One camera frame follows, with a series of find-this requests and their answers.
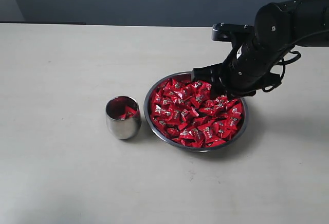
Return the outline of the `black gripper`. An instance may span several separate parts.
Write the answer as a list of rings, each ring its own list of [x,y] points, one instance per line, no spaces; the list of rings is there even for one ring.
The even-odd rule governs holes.
[[[275,51],[251,36],[240,48],[233,48],[224,63],[193,68],[191,81],[211,83],[211,96],[225,95],[229,100],[253,97],[257,90],[270,92],[282,84],[284,57],[292,49],[289,46]],[[270,72],[277,63],[283,65],[281,74]]]

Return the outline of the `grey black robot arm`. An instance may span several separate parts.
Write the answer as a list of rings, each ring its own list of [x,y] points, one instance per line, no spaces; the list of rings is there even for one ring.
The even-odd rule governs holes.
[[[192,81],[210,83],[213,92],[231,99],[271,92],[284,77],[271,69],[297,61],[301,54],[295,46],[328,47],[328,0],[269,3],[253,26],[213,25],[212,39],[230,42],[232,49],[222,63],[194,68]]]

